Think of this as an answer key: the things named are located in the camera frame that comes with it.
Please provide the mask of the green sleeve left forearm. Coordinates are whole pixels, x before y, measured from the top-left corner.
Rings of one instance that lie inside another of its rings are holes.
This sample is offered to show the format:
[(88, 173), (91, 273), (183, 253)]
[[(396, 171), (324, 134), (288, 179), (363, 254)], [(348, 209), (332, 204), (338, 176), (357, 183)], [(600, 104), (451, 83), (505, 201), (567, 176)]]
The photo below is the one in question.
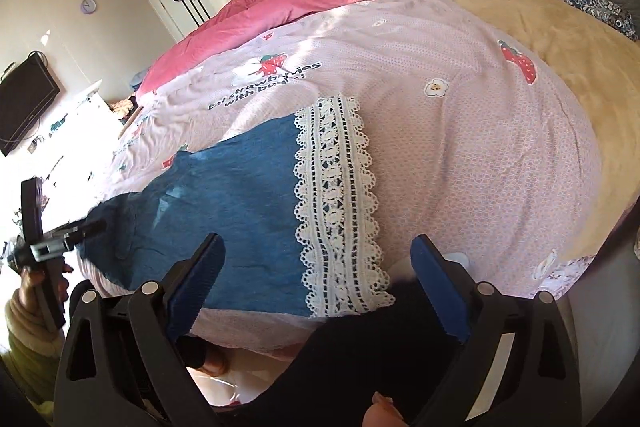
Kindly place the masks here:
[(48, 426), (53, 426), (55, 381), (64, 333), (50, 332), (39, 312), (29, 312), (21, 303), (18, 289), (6, 303), (4, 313), (10, 347), (1, 353), (1, 360), (27, 402)]

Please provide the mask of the person's left hand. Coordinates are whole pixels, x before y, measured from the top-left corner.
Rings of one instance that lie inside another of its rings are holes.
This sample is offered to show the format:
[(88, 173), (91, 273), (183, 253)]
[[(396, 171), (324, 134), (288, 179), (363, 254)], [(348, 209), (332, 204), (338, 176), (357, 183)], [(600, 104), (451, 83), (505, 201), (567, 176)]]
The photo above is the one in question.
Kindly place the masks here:
[[(62, 274), (72, 273), (74, 269), (70, 265), (64, 265)], [(58, 301), (66, 303), (68, 300), (68, 288), (70, 283), (65, 277), (58, 281)], [(43, 271), (29, 270), (25, 268), (21, 274), (21, 286), (18, 288), (18, 301), (30, 314), (40, 315), (40, 304), (36, 296), (36, 289), (42, 285), (46, 274)]]

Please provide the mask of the person's right hand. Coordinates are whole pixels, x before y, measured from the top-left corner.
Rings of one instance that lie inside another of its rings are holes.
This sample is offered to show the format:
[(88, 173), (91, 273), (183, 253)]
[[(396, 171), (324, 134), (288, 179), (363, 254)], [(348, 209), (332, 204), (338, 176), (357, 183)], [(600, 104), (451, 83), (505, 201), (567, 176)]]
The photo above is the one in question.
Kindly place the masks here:
[(394, 407), (393, 400), (375, 392), (372, 404), (363, 416), (362, 427), (407, 427), (406, 422)]

